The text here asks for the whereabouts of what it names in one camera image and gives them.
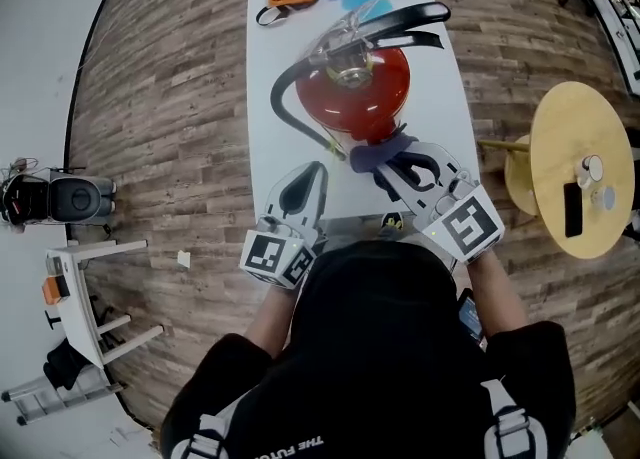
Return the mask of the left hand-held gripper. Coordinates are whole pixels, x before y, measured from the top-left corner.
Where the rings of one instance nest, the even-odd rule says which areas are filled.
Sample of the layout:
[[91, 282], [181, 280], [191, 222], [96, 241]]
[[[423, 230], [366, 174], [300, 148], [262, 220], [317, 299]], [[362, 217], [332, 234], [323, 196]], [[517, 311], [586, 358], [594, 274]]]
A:
[[265, 213], [247, 232], [239, 267], [261, 282], [287, 290], [299, 287], [325, 241], [318, 225], [324, 213], [328, 172], [312, 161], [294, 168], [271, 189]]

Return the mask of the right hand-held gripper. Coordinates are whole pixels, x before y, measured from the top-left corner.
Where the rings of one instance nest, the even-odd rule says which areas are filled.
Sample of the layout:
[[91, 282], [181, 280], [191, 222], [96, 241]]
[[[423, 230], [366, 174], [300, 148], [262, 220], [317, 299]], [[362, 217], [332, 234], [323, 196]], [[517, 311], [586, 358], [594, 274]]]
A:
[[[431, 173], [425, 182], [412, 167], [397, 164], [378, 166], [374, 179], [393, 201], [401, 200], [417, 217], [419, 232], [459, 262], [474, 262], [505, 233], [493, 202], [442, 146], [414, 142], [412, 155], [415, 166]], [[440, 185], [448, 185], [441, 195]]]

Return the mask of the dark grey cloth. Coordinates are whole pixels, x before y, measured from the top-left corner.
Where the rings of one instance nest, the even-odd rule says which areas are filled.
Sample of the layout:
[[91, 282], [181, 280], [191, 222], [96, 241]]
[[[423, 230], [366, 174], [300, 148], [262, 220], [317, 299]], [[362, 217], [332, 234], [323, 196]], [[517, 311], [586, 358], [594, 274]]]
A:
[[404, 132], [406, 125], [397, 128], [387, 139], [374, 145], [359, 145], [351, 149], [349, 163], [356, 173], [373, 172], [400, 152], [406, 150], [418, 139]]

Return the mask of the red fire extinguisher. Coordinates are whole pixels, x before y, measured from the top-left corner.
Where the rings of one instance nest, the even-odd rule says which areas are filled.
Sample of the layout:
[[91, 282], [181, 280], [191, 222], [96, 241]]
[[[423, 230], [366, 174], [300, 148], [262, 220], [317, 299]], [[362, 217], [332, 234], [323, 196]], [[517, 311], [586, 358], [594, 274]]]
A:
[[395, 134], [411, 81], [404, 51], [442, 48], [426, 28], [451, 16], [438, 1], [373, 16], [375, 5], [369, 0], [348, 11], [271, 89], [275, 115], [340, 160], [355, 146], [376, 146]]

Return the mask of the person's left forearm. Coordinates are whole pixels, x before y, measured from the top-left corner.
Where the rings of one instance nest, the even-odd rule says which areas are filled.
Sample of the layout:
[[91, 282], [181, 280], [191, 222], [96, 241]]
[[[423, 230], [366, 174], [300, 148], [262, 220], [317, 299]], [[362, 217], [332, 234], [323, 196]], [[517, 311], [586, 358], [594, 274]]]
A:
[[297, 290], [271, 286], [244, 336], [276, 358], [284, 349], [298, 299]]

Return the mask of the person's right forearm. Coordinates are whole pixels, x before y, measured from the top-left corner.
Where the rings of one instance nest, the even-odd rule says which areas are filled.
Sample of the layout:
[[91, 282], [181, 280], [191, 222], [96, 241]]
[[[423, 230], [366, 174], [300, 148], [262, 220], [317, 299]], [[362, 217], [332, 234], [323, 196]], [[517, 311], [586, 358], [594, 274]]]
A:
[[487, 337], [525, 327], [528, 314], [493, 250], [467, 265], [479, 321]]

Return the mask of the black smartphone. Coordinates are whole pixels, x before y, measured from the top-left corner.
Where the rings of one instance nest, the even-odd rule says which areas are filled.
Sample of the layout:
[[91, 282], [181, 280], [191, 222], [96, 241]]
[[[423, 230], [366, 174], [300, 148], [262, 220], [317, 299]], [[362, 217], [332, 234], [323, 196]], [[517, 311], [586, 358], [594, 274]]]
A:
[[583, 232], [582, 189], [577, 182], [569, 182], [564, 184], [563, 191], [565, 237], [580, 236]]

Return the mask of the round yellow table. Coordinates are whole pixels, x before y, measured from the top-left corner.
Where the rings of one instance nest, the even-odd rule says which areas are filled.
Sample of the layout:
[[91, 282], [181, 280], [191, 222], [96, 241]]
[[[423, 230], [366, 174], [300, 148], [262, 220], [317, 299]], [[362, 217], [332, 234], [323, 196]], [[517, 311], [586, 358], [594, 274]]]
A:
[[[505, 150], [505, 185], [513, 203], [540, 217], [569, 255], [600, 257], [622, 236], [634, 192], [631, 147], [615, 109], [592, 87], [580, 82], [556, 85], [540, 101], [527, 135], [516, 142], [482, 140], [479, 144]], [[575, 167], [589, 155], [602, 159], [603, 178], [582, 190], [583, 232], [566, 238], [563, 186], [576, 182]], [[611, 211], [598, 210], [591, 203], [591, 193], [602, 186], [615, 189]]]

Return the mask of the person in black t-shirt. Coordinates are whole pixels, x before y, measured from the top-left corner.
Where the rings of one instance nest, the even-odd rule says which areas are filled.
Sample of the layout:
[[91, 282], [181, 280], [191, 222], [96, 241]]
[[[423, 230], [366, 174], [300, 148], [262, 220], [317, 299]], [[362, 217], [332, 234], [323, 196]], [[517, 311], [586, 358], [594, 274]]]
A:
[[176, 396], [163, 459], [563, 459], [568, 447], [562, 326], [529, 321], [477, 345], [449, 269], [419, 245], [319, 256], [276, 358], [244, 333], [220, 338]]

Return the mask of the small white cup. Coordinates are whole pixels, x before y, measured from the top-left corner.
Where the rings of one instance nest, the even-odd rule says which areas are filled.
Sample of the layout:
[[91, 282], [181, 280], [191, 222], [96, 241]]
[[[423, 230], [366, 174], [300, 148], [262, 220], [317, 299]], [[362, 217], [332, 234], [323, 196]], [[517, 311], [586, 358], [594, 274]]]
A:
[[611, 186], [602, 186], [591, 193], [592, 205], [601, 211], [611, 211], [615, 207], [616, 193]]

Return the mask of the black metal railing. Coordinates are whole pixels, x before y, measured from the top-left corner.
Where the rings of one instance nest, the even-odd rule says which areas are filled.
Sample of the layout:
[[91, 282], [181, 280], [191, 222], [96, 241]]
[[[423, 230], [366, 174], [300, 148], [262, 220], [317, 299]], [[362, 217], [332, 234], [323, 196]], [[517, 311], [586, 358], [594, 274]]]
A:
[[627, 91], [640, 98], [640, 0], [592, 0]]

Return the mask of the white side table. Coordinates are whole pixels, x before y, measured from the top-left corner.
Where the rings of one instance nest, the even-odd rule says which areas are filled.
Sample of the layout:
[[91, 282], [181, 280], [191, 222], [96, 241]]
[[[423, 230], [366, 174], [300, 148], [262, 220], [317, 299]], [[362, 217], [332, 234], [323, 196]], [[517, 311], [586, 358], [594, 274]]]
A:
[[114, 349], [102, 352], [99, 342], [103, 335], [130, 323], [132, 318], [126, 314], [103, 325], [97, 324], [80, 264], [84, 261], [142, 250], [147, 247], [146, 240], [122, 244], [115, 240], [109, 240], [95, 244], [49, 249], [46, 253], [46, 260], [52, 266], [56, 262], [59, 263], [69, 291], [69, 295], [56, 304], [66, 338], [77, 352], [101, 370], [107, 364], [160, 336], [165, 332], [165, 329], [162, 325], [156, 325]]

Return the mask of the orange box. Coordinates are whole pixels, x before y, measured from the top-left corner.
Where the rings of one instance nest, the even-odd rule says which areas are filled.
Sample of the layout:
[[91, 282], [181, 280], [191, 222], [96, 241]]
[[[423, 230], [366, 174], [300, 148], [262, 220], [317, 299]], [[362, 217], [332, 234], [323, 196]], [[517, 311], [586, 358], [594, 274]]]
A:
[[42, 286], [45, 303], [57, 305], [69, 297], [69, 288], [64, 275], [48, 276]]

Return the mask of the black bag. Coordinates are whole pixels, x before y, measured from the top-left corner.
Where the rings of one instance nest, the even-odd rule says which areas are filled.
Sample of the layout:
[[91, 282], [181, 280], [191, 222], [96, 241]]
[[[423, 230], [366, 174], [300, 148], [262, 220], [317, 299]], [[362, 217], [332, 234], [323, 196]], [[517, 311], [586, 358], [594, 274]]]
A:
[[43, 372], [54, 389], [71, 390], [81, 371], [91, 362], [64, 339], [46, 356]]

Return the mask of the aluminium ladder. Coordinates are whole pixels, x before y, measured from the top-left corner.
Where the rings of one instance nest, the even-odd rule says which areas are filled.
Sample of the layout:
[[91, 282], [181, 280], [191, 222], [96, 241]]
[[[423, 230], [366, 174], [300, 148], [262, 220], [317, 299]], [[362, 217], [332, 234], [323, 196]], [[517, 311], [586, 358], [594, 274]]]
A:
[[103, 370], [95, 366], [86, 366], [80, 371], [70, 389], [63, 386], [54, 387], [46, 376], [41, 376], [2, 391], [0, 400], [16, 407], [16, 422], [19, 426], [25, 427], [47, 417], [116, 395], [125, 388], [125, 384], [110, 381]]

